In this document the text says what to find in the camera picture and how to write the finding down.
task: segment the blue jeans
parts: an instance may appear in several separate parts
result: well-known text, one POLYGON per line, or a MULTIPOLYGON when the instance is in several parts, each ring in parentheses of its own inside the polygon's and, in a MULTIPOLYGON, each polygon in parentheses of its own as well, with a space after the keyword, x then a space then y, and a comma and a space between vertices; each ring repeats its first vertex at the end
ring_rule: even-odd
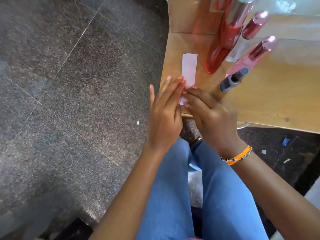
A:
POLYGON ((194 238, 188 164, 202 169, 202 235, 205 240, 268 240, 254 199, 234 172, 204 141, 192 149, 178 138, 158 169, 137 240, 194 238))

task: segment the bracelet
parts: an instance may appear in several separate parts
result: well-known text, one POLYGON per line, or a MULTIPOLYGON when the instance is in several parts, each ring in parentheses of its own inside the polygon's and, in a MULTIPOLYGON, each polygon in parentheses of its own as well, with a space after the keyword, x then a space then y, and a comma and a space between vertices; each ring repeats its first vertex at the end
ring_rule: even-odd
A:
POLYGON ((225 161, 229 166, 231 166, 231 165, 235 164, 236 162, 245 159, 251 152, 252 152, 252 147, 248 145, 246 147, 246 149, 244 149, 244 151, 242 153, 240 153, 238 156, 235 156, 232 159, 221 158, 221 160, 225 161))

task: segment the person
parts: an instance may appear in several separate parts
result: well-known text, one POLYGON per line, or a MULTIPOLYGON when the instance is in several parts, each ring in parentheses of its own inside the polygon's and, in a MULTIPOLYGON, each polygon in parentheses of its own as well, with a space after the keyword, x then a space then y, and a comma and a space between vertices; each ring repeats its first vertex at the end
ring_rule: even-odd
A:
POLYGON ((236 112, 222 101, 185 87, 183 77, 168 77, 157 96, 150 85, 148 139, 90 240, 194 238, 191 160, 202 170, 203 239, 268 239, 255 200, 284 239, 319 240, 320 210, 247 148, 237 133, 236 112), (192 148, 179 137, 181 95, 203 136, 192 148), (221 160, 244 152, 235 163, 221 160))

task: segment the person's right arm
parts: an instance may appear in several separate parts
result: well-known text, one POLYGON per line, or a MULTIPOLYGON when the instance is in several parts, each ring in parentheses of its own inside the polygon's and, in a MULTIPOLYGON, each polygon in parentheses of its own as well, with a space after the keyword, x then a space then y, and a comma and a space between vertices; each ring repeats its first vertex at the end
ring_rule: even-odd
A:
MULTIPOLYGON (((183 93, 205 141, 225 159, 242 153, 246 143, 237 133, 237 114, 196 87, 183 93)), ((292 188, 254 152, 231 166, 286 240, 320 239, 320 210, 292 188)))

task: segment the paper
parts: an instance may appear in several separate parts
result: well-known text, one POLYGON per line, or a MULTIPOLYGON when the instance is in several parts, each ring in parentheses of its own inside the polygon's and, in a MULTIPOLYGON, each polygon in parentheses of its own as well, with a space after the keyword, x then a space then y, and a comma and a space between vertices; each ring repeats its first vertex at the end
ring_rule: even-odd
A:
MULTIPOLYGON (((197 69, 197 59, 198 54, 183 54, 182 55, 182 71, 181 75, 186 81, 186 86, 191 87, 195 84, 196 80, 196 69, 197 69)), ((184 102, 188 100, 185 97, 181 97, 180 104, 183 105, 184 102)))

